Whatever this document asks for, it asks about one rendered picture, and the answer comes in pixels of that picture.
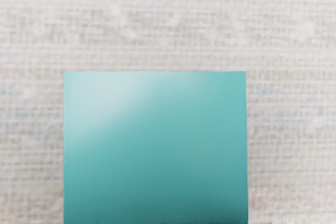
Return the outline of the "teal block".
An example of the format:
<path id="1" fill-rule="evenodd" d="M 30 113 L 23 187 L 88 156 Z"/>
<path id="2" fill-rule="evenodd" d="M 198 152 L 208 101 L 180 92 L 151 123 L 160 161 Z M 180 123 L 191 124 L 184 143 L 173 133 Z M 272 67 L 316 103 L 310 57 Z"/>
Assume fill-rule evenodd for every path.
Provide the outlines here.
<path id="1" fill-rule="evenodd" d="M 64 73 L 64 224 L 248 224 L 246 74 Z"/>

